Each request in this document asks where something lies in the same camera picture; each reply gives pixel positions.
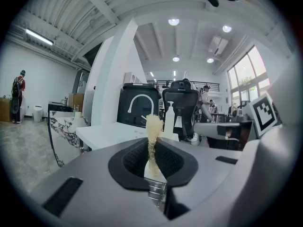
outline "gray floor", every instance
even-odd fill
[[[46,121],[0,122],[0,149],[8,173],[26,192],[59,169]]]

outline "ceiling light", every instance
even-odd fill
[[[45,42],[45,43],[47,43],[47,44],[49,44],[49,45],[53,45],[53,42],[52,42],[52,41],[50,41],[50,40],[44,38],[43,36],[37,34],[37,33],[34,32],[34,31],[31,31],[31,30],[29,30],[29,29],[26,29],[25,32],[26,32],[27,34],[29,34],[29,35],[32,35],[33,37],[36,37],[36,38],[39,39],[39,40],[42,40],[43,42]]]
[[[173,19],[169,19],[169,24],[170,25],[177,25],[179,23],[179,19],[177,18],[173,18]]]
[[[231,32],[232,27],[229,27],[229,26],[227,26],[227,25],[224,25],[222,29],[223,29],[224,32],[229,33],[229,32]]]

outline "white ceiling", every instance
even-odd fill
[[[139,25],[134,41],[145,71],[164,71],[167,65],[158,62],[175,55],[187,64],[209,69],[205,61],[211,56],[208,47],[215,35],[229,43],[210,70],[221,66],[245,34],[275,49],[271,31],[279,18],[262,0],[219,1],[220,6],[214,8],[207,0],[29,0],[13,24],[54,41],[50,47],[29,37],[29,43],[86,68],[83,55],[114,35],[116,25],[127,16],[134,16]],[[178,17],[180,24],[169,25],[172,17]],[[224,24],[231,25],[232,32],[224,33]]]

